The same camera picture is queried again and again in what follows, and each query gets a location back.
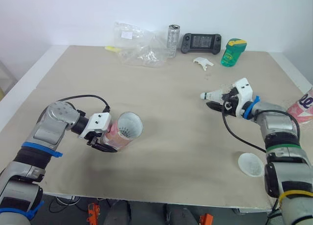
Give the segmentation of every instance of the green cup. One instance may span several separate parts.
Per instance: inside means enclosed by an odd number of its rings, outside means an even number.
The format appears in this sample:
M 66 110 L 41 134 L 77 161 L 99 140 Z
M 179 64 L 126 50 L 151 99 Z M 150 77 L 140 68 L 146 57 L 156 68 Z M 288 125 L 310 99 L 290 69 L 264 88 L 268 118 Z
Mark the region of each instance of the green cup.
M 236 64 L 239 56 L 246 48 L 246 41 L 238 38 L 232 38 L 226 45 L 226 50 L 221 59 L 221 64 L 226 67 L 232 67 Z

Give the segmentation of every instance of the screen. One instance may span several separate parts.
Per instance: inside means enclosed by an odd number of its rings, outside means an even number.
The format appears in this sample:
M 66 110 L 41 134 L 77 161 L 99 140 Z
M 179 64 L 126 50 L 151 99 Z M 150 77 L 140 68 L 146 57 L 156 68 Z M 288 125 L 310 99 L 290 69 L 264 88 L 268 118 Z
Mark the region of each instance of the screen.
M 193 36 L 191 47 L 210 48 L 212 37 Z

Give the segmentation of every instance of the green band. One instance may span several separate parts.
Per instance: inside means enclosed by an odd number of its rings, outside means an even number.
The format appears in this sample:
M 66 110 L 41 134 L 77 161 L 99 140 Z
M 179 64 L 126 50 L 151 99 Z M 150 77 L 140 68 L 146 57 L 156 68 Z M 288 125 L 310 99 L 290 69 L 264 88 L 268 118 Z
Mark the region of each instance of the green band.
M 267 148 L 266 151 L 269 152 L 275 148 L 301 148 L 301 147 L 299 145 L 286 143 L 286 144 L 278 144 L 278 145 L 271 146 L 271 147 Z

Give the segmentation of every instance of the game controller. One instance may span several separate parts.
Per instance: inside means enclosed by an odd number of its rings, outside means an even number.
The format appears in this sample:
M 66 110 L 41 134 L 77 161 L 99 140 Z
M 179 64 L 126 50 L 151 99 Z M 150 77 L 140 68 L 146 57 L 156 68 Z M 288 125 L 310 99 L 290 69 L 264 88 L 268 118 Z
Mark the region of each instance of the game controller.
M 222 37 L 220 34 L 186 33 L 182 39 L 181 52 L 209 52 L 214 55 L 221 51 Z

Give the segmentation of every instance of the pink cup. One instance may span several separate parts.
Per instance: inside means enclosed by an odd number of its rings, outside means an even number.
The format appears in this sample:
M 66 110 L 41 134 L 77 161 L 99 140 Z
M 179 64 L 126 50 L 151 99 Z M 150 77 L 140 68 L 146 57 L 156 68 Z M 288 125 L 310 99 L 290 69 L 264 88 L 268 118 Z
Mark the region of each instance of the pink cup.
M 101 143 L 108 144 L 116 150 L 125 147 L 135 138 L 139 137 L 143 130 L 140 117 L 133 112 L 124 112 L 115 121 L 109 132 L 101 136 Z
M 294 116 L 299 123 L 313 120 L 313 88 L 309 90 L 300 100 L 288 108 L 287 112 Z

